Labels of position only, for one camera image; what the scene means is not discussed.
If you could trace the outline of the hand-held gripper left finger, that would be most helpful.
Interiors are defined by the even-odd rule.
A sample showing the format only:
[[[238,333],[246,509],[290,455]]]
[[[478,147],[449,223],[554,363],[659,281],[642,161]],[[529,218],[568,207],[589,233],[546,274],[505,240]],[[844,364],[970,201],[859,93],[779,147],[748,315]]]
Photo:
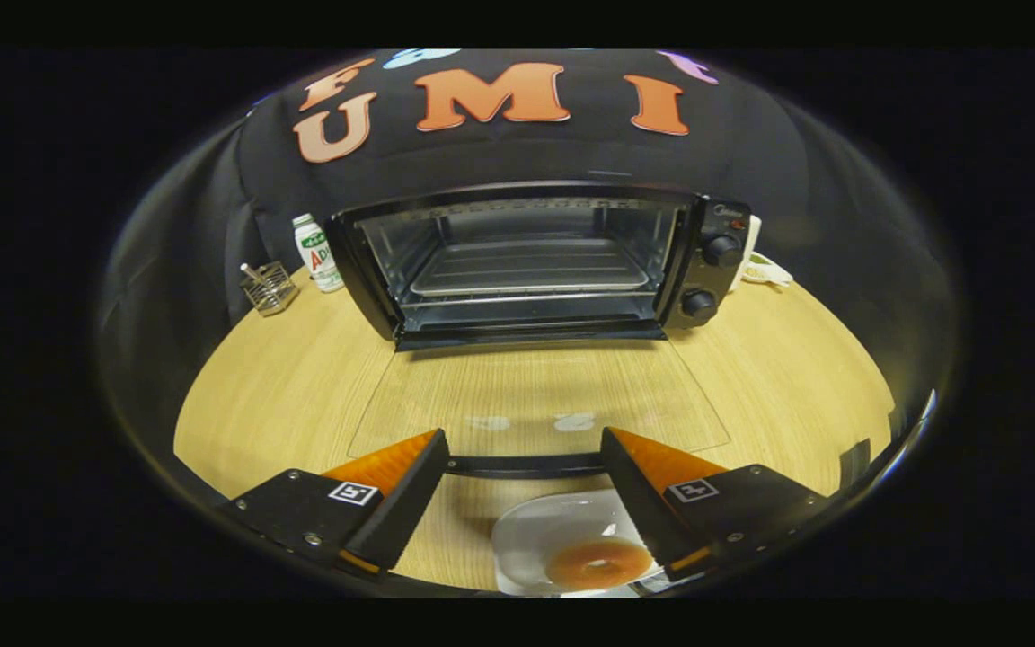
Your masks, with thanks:
[[[448,462],[447,435],[428,430],[324,474],[288,468],[219,511],[312,563],[379,578],[398,564]]]

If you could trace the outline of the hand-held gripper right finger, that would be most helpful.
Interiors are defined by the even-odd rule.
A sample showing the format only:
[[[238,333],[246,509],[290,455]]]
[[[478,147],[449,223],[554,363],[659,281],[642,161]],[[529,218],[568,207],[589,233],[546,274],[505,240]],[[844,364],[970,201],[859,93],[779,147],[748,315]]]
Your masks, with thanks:
[[[826,496],[772,467],[726,468],[632,431],[601,431],[600,457],[638,536],[672,582],[722,579],[801,539]]]

